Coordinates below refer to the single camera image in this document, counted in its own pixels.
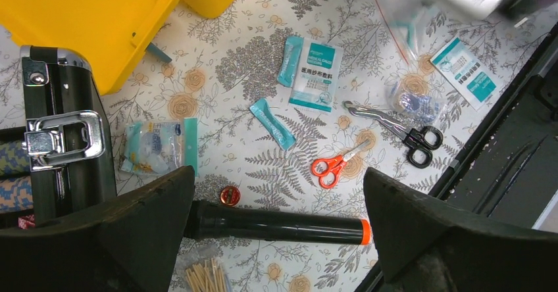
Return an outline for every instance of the scissors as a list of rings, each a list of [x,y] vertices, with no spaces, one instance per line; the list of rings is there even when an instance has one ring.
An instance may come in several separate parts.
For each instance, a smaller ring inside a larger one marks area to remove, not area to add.
[[[397,135],[403,141],[403,144],[410,148],[407,153],[407,160],[417,168],[422,169],[428,167],[432,162],[432,151],[439,149],[444,141],[444,135],[433,126],[425,126],[421,131],[418,131],[417,129],[403,125],[401,122],[382,111],[354,105],[351,101],[344,101],[343,106],[347,108],[349,113],[353,116],[377,120],[381,125]],[[436,137],[434,143],[430,143],[426,140],[426,135],[429,133],[434,134]],[[422,162],[416,160],[415,154],[417,152],[425,156]]]
[[[345,155],[338,155],[334,158],[318,158],[312,163],[311,172],[314,176],[318,176],[318,182],[320,186],[324,189],[331,189],[335,187],[335,185],[339,182],[339,175],[349,159],[353,158],[356,154],[361,152],[368,144],[370,144],[370,140],[367,139],[366,141],[359,144],[359,146],[355,147],[353,150],[348,152]],[[326,170],[323,172],[317,172],[316,167],[321,163],[325,162],[327,165]],[[324,178],[327,177],[329,174],[333,174],[333,182],[329,185],[324,182]]]

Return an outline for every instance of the red cap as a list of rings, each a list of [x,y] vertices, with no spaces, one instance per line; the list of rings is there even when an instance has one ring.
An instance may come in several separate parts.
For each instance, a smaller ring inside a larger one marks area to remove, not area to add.
[[[367,220],[362,219],[361,222],[363,223],[363,241],[361,245],[368,245],[372,240],[372,228]]]
[[[221,203],[234,207],[240,202],[240,190],[233,185],[228,185],[221,190]]]

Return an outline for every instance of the silver latch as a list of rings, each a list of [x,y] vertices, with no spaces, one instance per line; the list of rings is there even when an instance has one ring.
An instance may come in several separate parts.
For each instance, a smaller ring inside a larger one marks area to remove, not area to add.
[[[63,126],[77,123],[85,126],[82,136],[87,146],[67,151]],[[28,124],[24,148],[32,159],[33,169],[37,170],[99,157],[105,152],[103,121],[98,113],[90,110],[38,118]]]

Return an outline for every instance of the red scissors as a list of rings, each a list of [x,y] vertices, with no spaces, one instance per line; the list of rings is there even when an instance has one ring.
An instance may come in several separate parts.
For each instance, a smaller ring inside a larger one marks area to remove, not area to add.
[[[352,151],[345,155],[338,155],[334,158],[318,158],[312,163],[311,172],[314,176],[318,176],[318,182],[320,186],[324,189],[331,189],[339,182],[340,174],[343,168],[347,165],[349,159],[353,158],[356,154],[360,153],[366,146],[370,144],[370,140],[362,142],[359,146],[355,147]],[[317,172],[316,167],[321,163],[325,162],[327,167],[323,172]],[[333,182],[331,184],[326,184],[324,182],[325,177],[329,174],[333,174]]]

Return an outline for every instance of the floral tablecloth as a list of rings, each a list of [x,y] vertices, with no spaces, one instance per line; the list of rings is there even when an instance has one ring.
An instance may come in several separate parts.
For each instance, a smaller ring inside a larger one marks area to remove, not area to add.
[[[236,0],[218,19],[199,18],[178,5],[153,41],[172,57],[172,64],[146,55],[124,87],[103,98],[114,156],[117,163],[122,161],[127,123],[196,116],[197,198],[216,201],[223,187],[236,185],[242,207],[367,217],[362,193],[365,168],[377,168],[426,193],[489,111],[490,105],[480,112],[470,108],[429,64],[430,55],[457,34],[495,76],[510,82],[557,19],[555,9],[540,11],[514,30],[499,21],[463,24],[438,13],[425,29],[424,54],[418,64],[408,67],[373,0]],[[276,82],[285,38],[294,34],[344,48],[340,86],[330,114],[287,105],[290,89]],[[9,38],[9,32],[0,36],[2,128],[24,125],[18,48]],[[405,162],[406,148],[388,130],[348,115],[340,105],[351,100],[388,109],[386,88],[400,80],[450,105],[439,124],[445,135],[443,148],[425,170]],[[277,146],[248,110],[261,97],[267,98],[273,113],[297,138],[288,152]],[[372,143],[349,161],[341,182],[331,190],[321,189],[309,164],[366,139]],[[149,181],[117,172],[119,194]],[[235,291],[352,291],[377,260],[373,244],[239,238],[201,243],[185,239],[179,254],[208,243],[222,251]],[[179,276],[173,275],[171,291],[184,290]]]

